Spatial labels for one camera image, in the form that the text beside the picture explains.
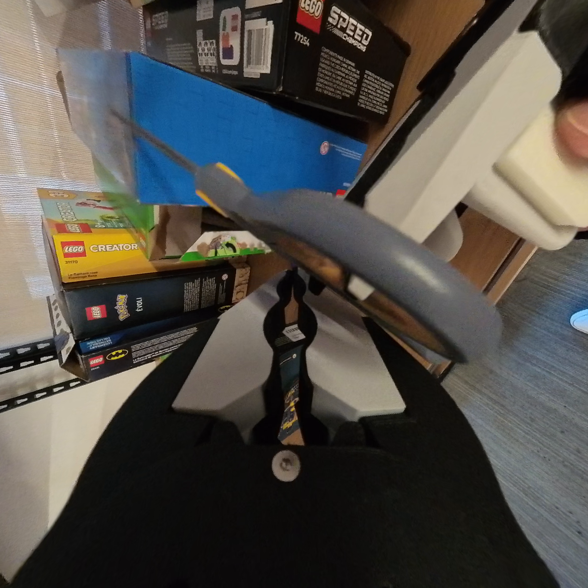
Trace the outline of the person's right hand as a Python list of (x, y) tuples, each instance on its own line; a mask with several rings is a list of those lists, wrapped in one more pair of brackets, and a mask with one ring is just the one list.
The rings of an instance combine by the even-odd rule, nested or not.
[(587, 99), (567, 102), (559, 108), (555, 140), (563, 156), (587, 161)]

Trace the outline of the small black yellow toy box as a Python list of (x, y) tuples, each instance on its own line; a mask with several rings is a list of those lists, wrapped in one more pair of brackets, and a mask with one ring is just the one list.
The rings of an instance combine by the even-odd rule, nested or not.
[(283, 311), (284, 327), (275, 340), (278, 375), (281, 390), (281, 410), (277, 439), (282, 445), (304, 446), (305, 441), (298, 416), (300, 372), (305, 335), (298, 326), (299, 305), (291, 294)]

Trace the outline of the grey yellow scissors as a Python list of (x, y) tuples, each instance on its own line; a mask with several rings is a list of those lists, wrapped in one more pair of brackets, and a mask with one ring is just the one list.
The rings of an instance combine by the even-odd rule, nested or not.
[(226, 166), (198, 166), (116, 110), (109, 115), (189, 172), (196, 194), (219, 214), (388, 332), (463, 364), (500, 341), (500, 315), (481, 292), (363, 209), (306, 189), (256, 194)]

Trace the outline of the wooden desk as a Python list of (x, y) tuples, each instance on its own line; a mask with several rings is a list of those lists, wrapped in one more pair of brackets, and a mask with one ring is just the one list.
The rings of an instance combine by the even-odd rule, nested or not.
[(367, 1), (384, 24), (408, 41), (410, 55), (401, 76), (392, 112), (386, 123), (369, 131), (364, 156), (351, 190), (351, 201), (363, 206), (369, 190), (386, 172), (392, 170), (401, 154), (424, 132), (431, 122), (430, 113), (440, 106), (440, 97), (450, 84), (455, 65), (440, 73), (430, 73), (438, 60), (475, 18), (490, 9), (490, 23), (511, 1)]

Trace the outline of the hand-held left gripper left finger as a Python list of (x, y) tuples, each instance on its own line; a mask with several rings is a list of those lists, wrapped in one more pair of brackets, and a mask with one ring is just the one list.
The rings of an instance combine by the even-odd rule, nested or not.
[(263, 333), (267, 312), (278, 301), (279, 273), (219, 319), (176, 399), (180, 413), (233, 422), (244, 441), (265, 416), (263, 386), (273, 351)]

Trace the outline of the yellow flamingo toy box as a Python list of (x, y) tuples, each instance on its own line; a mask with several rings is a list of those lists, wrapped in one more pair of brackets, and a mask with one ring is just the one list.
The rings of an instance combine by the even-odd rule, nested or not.
[(62, 283), (148, 275), (245, 262), (246, 256), (226, 255), (182, 261), (181, 256), (150, 261), (145, 245), (133, 233), (122, 212), (101, 192), (37, 188), (48, 253)]

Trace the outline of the black bat logo toy box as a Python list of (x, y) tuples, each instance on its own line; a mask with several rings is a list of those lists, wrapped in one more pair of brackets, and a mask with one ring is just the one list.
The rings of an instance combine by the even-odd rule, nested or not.
[(207, 342), (217, 323), (218, 318), (187, 324), (172, 320), (78, 343), (65, 332), (55, 338), (62, 345), (57, 361), (72, 376), (96, 382), (168, 356), (192, 338)]

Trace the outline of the black toy box white labels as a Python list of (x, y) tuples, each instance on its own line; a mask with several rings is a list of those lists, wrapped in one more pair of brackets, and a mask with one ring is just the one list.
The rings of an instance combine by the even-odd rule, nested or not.
[(409, 45), (360, 1), (151, 1), (146, 53), (240, 91), (384, 122)]

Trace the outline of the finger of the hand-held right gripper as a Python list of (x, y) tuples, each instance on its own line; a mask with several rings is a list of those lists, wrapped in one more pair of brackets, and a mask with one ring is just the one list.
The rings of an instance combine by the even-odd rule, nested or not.
[(448, 50), (418, 84), (420, 96), (460, 90), (515, 33), (537, 1), (485, 1)]
[(463, 243), (455, 211), (465, 202), (533, 245), (563, 247), (563, 227), (548, 221), (508, 187), (493, 166), (548, 107), (560, 89), (561, 70), (536, 31), (512, 34), (438, 114), (416, 129), (399, 156), (346, 200), (363, 201), (372, 215), (423, 244), (444, 261)]

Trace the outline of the green toy box white edge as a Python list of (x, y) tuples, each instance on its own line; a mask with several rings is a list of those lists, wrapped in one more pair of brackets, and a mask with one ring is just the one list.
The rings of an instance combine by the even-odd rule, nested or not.
[(271, 251), (212, 207), (141, 204), (121, 187), (105, 195), (150, 262), (227, 261)]

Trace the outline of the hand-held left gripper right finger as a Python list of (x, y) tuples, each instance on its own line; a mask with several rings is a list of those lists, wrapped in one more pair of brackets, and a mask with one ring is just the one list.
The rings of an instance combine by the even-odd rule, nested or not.
[(329, 437), (344, 422), (403, 413), (406, 405), (364, 323), (362, 313), (325, 288), (310, 292), (317, 331), (306, 348), (306, 370), (313, 386), (312, 415), (327, 427)]

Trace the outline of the blue toy box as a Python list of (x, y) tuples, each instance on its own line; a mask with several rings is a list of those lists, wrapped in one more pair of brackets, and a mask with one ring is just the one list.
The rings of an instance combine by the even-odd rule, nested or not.
[(70, 122), (94, 159), (141, 203), (204, 205), (192, 175), (120, 117), (196, 165), (222, 163), (258, 193), (336, 193), (366, 144), (137, 52), (58, 48)]

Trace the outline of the black toy box yellow logo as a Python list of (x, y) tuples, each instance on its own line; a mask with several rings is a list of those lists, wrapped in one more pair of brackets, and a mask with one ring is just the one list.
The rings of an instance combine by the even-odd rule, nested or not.
[(47, 304), (54, 334), (85, 341), (169, 319), (216, 317), (246, 297), (246, 262), (62, 285)]

